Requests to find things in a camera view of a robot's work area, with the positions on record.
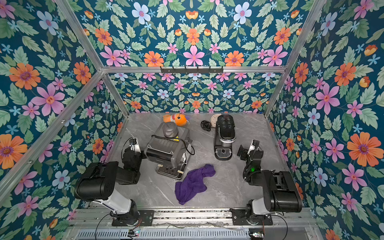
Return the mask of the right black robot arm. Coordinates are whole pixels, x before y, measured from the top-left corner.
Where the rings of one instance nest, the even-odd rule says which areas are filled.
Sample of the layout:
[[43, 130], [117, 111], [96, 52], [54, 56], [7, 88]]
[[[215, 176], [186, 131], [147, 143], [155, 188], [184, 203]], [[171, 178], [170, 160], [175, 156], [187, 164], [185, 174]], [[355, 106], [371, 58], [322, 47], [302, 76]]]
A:
[[250, 186], [261, 187], [263, 195], [246, 205], [245, 220], [250, 225], [271, 225], [273, 213], [299, 213], [302, 197], [289, 171], [263, 170], [264, 151], [258, 145], [239, 147], [237, 156], [246, 162], [243, 180]]

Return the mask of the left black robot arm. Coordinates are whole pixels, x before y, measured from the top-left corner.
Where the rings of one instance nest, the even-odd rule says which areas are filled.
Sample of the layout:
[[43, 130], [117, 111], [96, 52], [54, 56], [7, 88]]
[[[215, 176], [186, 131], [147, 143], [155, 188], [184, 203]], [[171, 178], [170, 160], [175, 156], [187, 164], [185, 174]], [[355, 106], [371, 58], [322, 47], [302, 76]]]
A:
[[144, 158], [144, 153], [133, 146], [124, 151], [122, 168], [116, 161], [90, 164], [76, 183], [75, 197], [109, 209], [110, 216], [117, 221], [135, 225], [140, 218], [136, 203], [118, 192], [115, 185], [136, 185]]

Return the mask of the purple cleaning cloth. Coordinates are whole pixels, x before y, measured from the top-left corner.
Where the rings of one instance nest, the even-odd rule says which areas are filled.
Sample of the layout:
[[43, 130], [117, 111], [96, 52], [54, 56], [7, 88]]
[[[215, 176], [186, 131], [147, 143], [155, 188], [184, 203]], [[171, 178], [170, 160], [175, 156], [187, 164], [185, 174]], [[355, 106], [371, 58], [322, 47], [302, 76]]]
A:
[[210, 164], [189, 171], [183, 181], [175, 184], [175, 195], [179, 204], [184, 205], [194, 198], [196, 194], [205, 192], [207, 186], [204, 184], [204, 178], [213, 177], [215, 174], [215, 168]]

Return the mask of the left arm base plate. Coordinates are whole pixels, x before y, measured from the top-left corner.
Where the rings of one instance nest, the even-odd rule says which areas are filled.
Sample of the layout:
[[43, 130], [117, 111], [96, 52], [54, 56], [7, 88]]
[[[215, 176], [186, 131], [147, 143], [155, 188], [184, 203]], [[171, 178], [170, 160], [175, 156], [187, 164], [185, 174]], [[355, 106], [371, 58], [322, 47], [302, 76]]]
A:
[[126, 214], [111, 214], [113, 227], [148, 227], [154, 220], [153, 210], [131, 211]]

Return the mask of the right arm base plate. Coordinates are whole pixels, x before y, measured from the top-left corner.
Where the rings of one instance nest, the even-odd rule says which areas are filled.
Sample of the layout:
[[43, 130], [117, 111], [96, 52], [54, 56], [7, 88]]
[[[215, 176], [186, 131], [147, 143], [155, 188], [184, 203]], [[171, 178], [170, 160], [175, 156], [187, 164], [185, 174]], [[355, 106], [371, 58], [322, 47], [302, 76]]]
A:
[[273, 220], [267, 215], [255, 215], [251, 210], [230, 209], [234, 226], [272, 226]]

